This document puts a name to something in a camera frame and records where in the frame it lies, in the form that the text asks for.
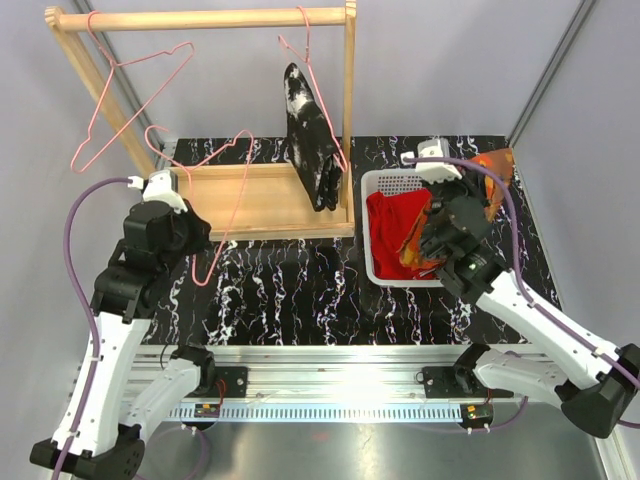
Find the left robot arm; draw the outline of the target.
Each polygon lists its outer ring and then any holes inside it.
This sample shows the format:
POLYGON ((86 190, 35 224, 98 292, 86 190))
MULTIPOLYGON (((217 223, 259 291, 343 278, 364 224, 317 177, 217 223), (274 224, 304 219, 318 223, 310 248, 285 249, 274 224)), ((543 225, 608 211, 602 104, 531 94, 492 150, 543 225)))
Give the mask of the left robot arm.
POLYGON ((30 462, 53 475, 131 479, 170 410, 217 383, 213 354, 183 345, 128 407, 124 390, 138 347, 183 257, 202 250, 210 227, 186 200, 144 200, 123 222, 123 238, 85 303, 94 329, 79 383, 55 433, 33 445, 30 462))

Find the orange patterned trousers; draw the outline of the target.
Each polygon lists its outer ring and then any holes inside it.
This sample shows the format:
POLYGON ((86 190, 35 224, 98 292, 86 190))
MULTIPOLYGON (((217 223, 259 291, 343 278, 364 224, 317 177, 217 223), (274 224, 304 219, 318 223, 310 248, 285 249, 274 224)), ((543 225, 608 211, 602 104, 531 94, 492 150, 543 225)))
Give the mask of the orange patterned trousers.
MULTIPOLYGON (((459 169, 462 178, 467 177, 468 179, 476 180, 485 190, 488 199, 488 207, 486 208, 487 223, 492 223, 505 200, 513 176, 514 162, 512 150, 509 148, 494 150, 480 154, 461 164, 453 165, 459 169)), ((422 183, 428 190, 430 185, 424 181, 422 181, 422 183)), ((439 261, 440 265, 442 265, 445 262, 445 255, 443 253, 425 253, 423 251, 422 244, 431 241, 434 237, 432 233, 425 231, 425 228, 430 224, 432 223, 428 223, 426 220, 424 227, 417 228, 417 232, 420 235, 419 253, 425 260, 439 261)))

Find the red trousers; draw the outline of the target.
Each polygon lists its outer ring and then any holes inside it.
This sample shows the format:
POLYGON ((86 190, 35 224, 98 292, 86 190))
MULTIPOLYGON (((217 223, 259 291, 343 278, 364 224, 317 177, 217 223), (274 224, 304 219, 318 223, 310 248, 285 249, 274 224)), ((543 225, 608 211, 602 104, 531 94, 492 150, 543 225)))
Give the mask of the red trousers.
POLYGON ((419 253, 418 227, 426 224, 431 193, 414 190, 393 196, 367 197, 374 274, 381 280, 434 280, 439 261, 419 253))

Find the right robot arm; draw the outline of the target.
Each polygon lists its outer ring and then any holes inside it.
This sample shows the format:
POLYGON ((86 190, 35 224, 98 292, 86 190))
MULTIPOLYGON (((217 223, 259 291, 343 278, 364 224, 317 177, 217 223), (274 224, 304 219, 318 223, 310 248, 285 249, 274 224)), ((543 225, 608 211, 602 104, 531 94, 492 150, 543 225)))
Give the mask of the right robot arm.
POLYGON ((551 360, 545 366, 484 345, 469 347, 454 365, 466 396, 485 388, 511 391, 561 410, 583 432, 610 436, 639 392, 639 348, 617 346, 571 320, 522 280, 489 248, 488 204, 466 179, 429 186, 420 251, 442 261, 436 276, 465 303, 500 319, 551 360))

